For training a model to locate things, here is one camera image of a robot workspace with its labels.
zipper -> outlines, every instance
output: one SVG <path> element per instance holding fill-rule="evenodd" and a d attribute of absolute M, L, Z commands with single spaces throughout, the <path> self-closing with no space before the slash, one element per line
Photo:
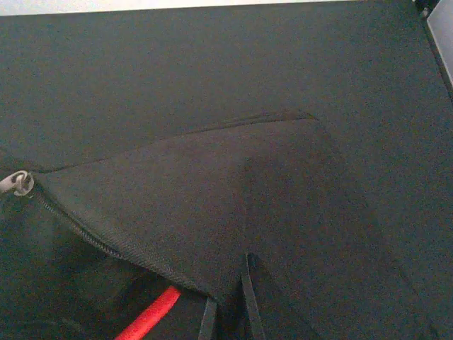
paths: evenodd
<path fill-rule="evenodd" d="M 0 181 L 0 193 L 8 193 L 9 191 L 14 191 L 14 195 L 16 196 L 26 196 L 27 198 L 34 200 L 58 220 L 63 222 L 63 225 L 66 225 L 74 234 L 79 235 L 85 242 L 91 244 L 93 247 L 117 259 L 122 258 L 120 252 L 93 236 L 82 227 L 80 222 L 77 222 L 57 204 L 53 203 L 44 194 L 44 191 L 35 185 L 35 179 L 30 172 L 24 170 L 17 171 Z"/>

zipper pull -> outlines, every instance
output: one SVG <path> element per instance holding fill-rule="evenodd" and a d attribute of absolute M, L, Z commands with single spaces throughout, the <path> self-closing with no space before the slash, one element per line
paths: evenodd
<path fill-rule="evenodd" d="M 14 195 L 25 196 L 35 185 L 31 173 L 20 170 L 0 181 L 0 193 L 7 193 L 14 190 Z"/>

black bag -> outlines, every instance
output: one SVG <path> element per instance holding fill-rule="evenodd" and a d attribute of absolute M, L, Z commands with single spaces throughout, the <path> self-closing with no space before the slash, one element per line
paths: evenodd
<path fill-rule="evenodd" d="M 169 287 L 180 296 L 143 339 L 436 338 L 310 115 L 0 168 L 0 339 L 114 339 Z"/>

red cord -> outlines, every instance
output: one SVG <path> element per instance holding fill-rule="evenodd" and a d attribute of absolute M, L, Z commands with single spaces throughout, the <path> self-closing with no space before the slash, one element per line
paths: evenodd
<path fill-rule="evenodd" d="M 170 311 L 181 293 L 170 286 L 133 323 L 126 327 L 115 340 L 140 340 Z"/>

zipper track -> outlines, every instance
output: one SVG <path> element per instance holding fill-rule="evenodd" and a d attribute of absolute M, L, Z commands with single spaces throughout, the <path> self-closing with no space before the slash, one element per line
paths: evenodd
<path fill-rule="evenodd" d="M 44 193 L 38 190 L 38 188 L 35 188 L 33 190 L 33 195 L 30 198 L 35 199 L 44 209 L 61 220 L 65 225 L 69 227 L 72 232 L 79 235 L 85 242 L 91 244 L 93 247 L 103 251 L 110 256 L 113 256 L 117 259 L 122 259 L 120 252 L 114 250 L 112 247 L 108 246 L 102 241 L 99 241 L 96 237 L 87 232 L 80 223 L 66 214 L 61 208 L 59 208 L 50 199 L 48 199 L 44 195 Z"/>

